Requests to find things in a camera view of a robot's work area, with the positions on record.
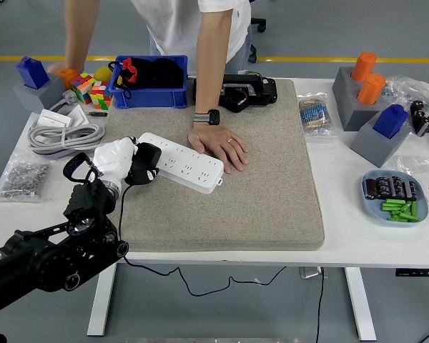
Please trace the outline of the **person's right hand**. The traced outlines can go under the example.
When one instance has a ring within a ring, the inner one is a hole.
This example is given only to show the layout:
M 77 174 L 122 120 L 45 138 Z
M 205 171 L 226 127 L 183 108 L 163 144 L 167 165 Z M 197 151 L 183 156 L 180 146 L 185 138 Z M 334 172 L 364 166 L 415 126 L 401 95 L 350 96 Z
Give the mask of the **person's right hand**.
M 75 70 L 78 74 L 82 73 L 84 70 L 84 67 L 81 66 L 72 66 L 70 64 L 68 64 L 65 61 L 58 61 L 58 62 L 54 62 L 53 64 L 48 65 L 47 67 L 47 71 L 51 74 L 57 74 L 58 72 L 60 72 L 61 70 L 64 69 L 73 69 Z

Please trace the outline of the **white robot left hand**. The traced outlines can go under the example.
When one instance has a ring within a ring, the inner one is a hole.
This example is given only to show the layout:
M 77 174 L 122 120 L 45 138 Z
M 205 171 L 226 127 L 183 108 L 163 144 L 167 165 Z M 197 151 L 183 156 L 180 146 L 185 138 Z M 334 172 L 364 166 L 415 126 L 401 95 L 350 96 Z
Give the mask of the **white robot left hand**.
M 123 182 L 145 185 L 157 177 L 161 155 L 162 150 L 155 145 L 125 137 L 97 147 L 93 163 L 103 184 L 118 199 Z

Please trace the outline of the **person's left hand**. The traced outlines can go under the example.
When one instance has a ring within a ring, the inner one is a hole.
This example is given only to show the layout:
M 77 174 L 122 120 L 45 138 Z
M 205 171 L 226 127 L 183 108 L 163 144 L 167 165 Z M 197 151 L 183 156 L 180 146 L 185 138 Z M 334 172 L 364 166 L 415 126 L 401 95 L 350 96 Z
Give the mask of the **person's left hand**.
M 209 125 L 195 122 L 187 135 L 188 142 L 199 154 L 208 151 L 213 157 L 219 159 L 228 174 L 232 168 L 242 172 L 249 164 L 247 158 L 248 148 L 242 137 L 223 125 Z

